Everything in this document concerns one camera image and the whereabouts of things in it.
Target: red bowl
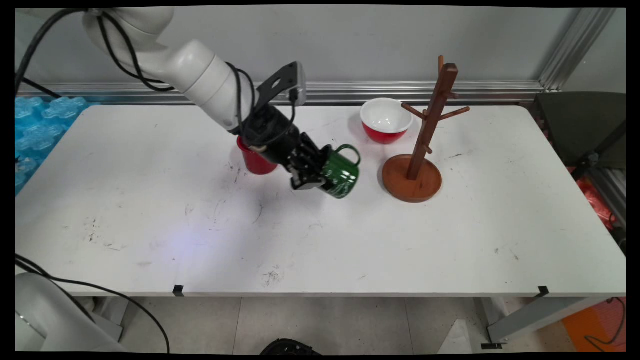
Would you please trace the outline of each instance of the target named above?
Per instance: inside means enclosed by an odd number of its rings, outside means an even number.
[[[362,123],[362,127],[364,127],[365,133],[367,133],[367,135],[369,135],[371,140],[373,140],[375,142],[379,142],[379,143],[392,143],[392,142],[400,139],[404,135],[404,133],[406,133],[406,130],[404,130],[404,131],[402,131],[400,133],[394,133],[394,134],[381,133],[379,131],[371,129],[364,122]]]
[[[411,113],[402,109],[401,102],[385,97],[362,105],[360,118],[367,135],[379,143],[392,143],[400,139],[413,122]]]

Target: gray wall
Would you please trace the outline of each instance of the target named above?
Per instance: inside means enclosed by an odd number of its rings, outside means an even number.
[[[390,5],[178,7],[159,41],[193,38],[262,81],[302,61],[309,81],[425,81],[439,54],[458,80],[535,80],[573,8]],[[81,14],[41,43],[27,77],[43,83],[131,82],[84,34]],[[16,13],[15,66],[44,21]]]
[[[627,93],[627,9],[613,13],[562,90]]]

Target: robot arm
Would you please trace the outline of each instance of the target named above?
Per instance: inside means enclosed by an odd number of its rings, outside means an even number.
[[[83,25],[91,41],[105,53],[105,45],[95,10],[84,15]],[[128,34],[142,71],[183,93],[189,100],[227,131],[237,131],[237,85],[231,68],[197,40],[179,49],[157,43],[157,38],[173,19],[172,7],[110,8],[108,12]],[[109,22],[104,25],[115,56],[125,66],[133,61],[124,39]],[[248,116],[251,108],[251,87],[241,76],[241,109]]]
[[[192,40],[180,49],[156,42],[173,18],[173,8],[89,9],[83,18],[84,28],[91,41],[107,52],[98,23],[101,12],[110,14],[131,39],[144,74],[173,86],[222,128],[234,135],[240,134],[252,150],[272,163],[281,164],[292,174],[294,190],[321,187],[328,192],[331,189],[333,183],[322,175],[331,146],[318,149],[307,134],[300,133],[292,119],[269,104],[283,92],[289,95],[293,106],[305,102],[305,75],[300,63],[282,67],[255,93],[249,80],[239,76],[241,93],[238,94],[237,74],[199,41]],[[115,57],[131,68],[133,61],[123,37],[112,23],[105,21],[104,25]],[[238,118],[238,100],[243,119]]]

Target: white table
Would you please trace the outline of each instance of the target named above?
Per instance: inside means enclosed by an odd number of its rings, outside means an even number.
[[[443,185],[421,204],[380,179],[387,159],[413,151],[419,121],[380,145],[359,109],[296,116],[319,147],[362,154],[337,200],[292,191],[282,167],[247,172],[236,138],[195,106],[91,107],[16,198],[15,250],[132,296],[180,285],[185,296],[533,297],[546,286],[543,299],[582,299],[562,307],[574,310],[626,293],[626,257],[525,109],[442,121],[428,159]]]

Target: wooden stand base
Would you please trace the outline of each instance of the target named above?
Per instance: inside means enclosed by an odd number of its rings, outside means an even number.
[[[442,186],[442,175],[436,166],[422,159],[422,166],[416,180],[406,178],[411,155],[397,155],[390,158],[382,168],[382,180],[385,188],[395,198],[405,202],[423,202],[429,200]]]

